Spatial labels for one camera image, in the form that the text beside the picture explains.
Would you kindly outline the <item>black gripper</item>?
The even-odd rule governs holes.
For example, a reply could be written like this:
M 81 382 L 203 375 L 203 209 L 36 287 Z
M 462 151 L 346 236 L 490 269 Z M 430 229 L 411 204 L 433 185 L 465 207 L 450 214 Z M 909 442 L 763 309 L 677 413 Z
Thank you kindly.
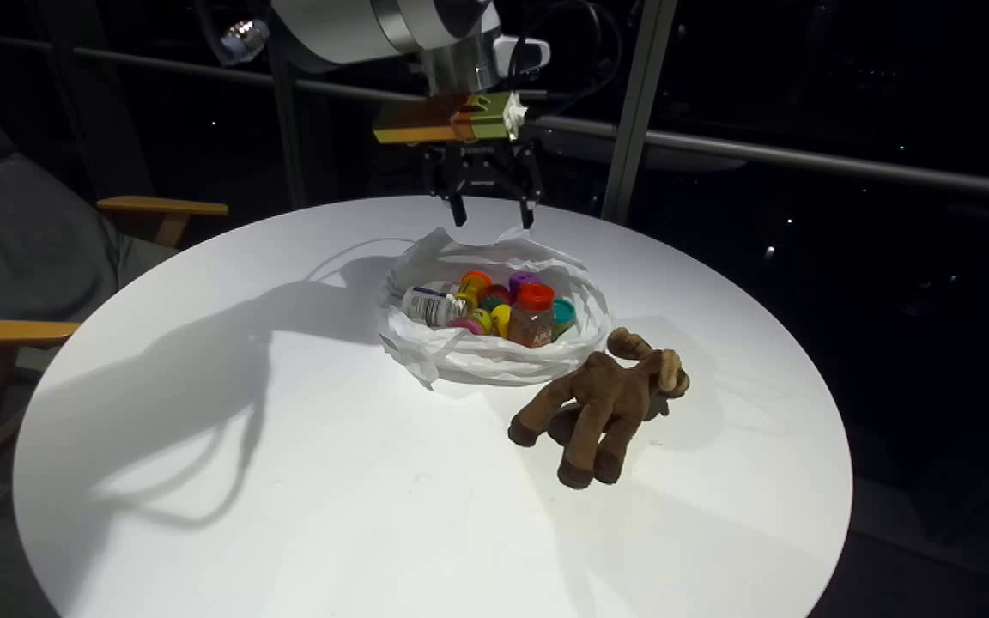
M 540 173 L 523 144 L 433 144 L 424 153 L 436 194 L 447 194 L 455 226 L 468 224 L 465 191 L 510 191 L 518 194 L 523 229 L 535 226 Z

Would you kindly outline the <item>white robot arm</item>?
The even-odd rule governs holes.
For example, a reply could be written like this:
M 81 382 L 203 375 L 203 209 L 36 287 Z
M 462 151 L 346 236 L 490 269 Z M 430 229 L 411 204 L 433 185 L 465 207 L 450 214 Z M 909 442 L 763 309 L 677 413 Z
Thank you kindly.
M 262 51 L 304 71 L 407 58 L 425 91 L 384 104 L 375 139 L 424 157 L 456 226 L 468 224 L 465 194 L 474 189 L 512 191 L 523 226 L 535 224 L 543 181 L 518 83 L 545 68 L 552 47 L 525 30 L 510 33 L 495 0 L 268 0 L 226 26 L 196 0 L 196 16 L 221 65 Z

